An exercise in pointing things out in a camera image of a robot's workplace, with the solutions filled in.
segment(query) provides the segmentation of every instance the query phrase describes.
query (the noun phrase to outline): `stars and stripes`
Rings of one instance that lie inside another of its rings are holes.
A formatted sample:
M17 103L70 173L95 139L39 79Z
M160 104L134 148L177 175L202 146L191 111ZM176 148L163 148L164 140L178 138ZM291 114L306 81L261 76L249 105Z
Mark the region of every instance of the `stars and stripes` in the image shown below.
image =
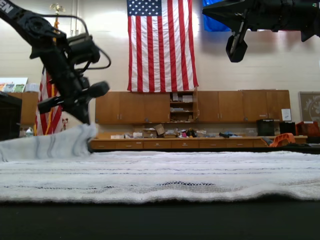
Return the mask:
M131 92L198 86L192 0L127 0Z
M50 83L51 77L47 70L43 68L40 91L38 95L38 102L42 102L48 98L58 96L57 89ZM62 131L63 119L62 108L56 106L51 109L51 112L40 114L39 110L36 110L35 118L35 134L37 136L56 134Z

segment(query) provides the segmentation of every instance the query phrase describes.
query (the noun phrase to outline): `black speaker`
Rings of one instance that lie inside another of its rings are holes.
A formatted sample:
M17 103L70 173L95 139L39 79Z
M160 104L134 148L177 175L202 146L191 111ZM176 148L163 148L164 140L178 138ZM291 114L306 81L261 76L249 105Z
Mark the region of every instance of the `black speaker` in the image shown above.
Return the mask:
M280 122L279 127L281 134L293 134L293 136L297 135L295 122Z
M271 137L275 135L275 121L273 119L262 119L256 121L258 136Z

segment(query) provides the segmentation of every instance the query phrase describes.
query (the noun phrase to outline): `upper cabinet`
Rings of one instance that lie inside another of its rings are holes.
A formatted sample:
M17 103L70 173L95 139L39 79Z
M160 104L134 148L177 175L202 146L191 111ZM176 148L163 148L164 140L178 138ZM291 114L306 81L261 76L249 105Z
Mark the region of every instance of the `upper cabinet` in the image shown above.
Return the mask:
M121 92L120 123L143 123L145 121L144 94Z
M243 122L244 106L241 91L219 91L219 121Z
M201 123L219 122L219 92L198 91L198 121Z
M144 122L170 122L170 93L147 93L143 97Z
M254 122L268 118L267 93L259 90L243 91L244 120Z
M109 91L95 100L95 122L97 124L116 124L120 121L119 91Z
M95 120L98 124L253 123L261 119L283 121L282 109L290 108L287 90L111 91L96 99Z
M283 121L282 109L290 109L290 94L288 90L274 90L266 92L268 118Z

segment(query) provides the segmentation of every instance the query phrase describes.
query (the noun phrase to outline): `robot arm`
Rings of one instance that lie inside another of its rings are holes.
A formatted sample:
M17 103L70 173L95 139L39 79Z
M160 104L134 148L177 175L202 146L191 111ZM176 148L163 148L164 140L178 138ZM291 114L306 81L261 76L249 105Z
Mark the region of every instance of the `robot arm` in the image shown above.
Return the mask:
M92 98L106 94L109 86L99 82L92 86L83 76L83 70L75 65L97 63L100 49L88 33L67 38L64 32L54 28L42 15L25 10L9 0L0 0L0 18L11 25L32 47L31 59L40 58L50 74L60 96L38 104L41 114L52 107L62 106L83 123L90 124L88 104Z
M226 52L233 63L245 56L248 29L301 31L302 42L320 37L319 0L224 0L204 7L202 13L232 30Z

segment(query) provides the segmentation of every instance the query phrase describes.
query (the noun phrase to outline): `white cloth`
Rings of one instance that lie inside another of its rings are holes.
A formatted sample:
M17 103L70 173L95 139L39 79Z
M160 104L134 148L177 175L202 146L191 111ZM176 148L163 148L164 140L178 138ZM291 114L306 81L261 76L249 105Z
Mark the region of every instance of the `white cloth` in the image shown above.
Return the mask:
M141 204L265 194L320 200L320 155L110 152L0 162L0 201Z
M88 141L96 135L94 124L82 124L57 134L1 141L0 162L89 156Z

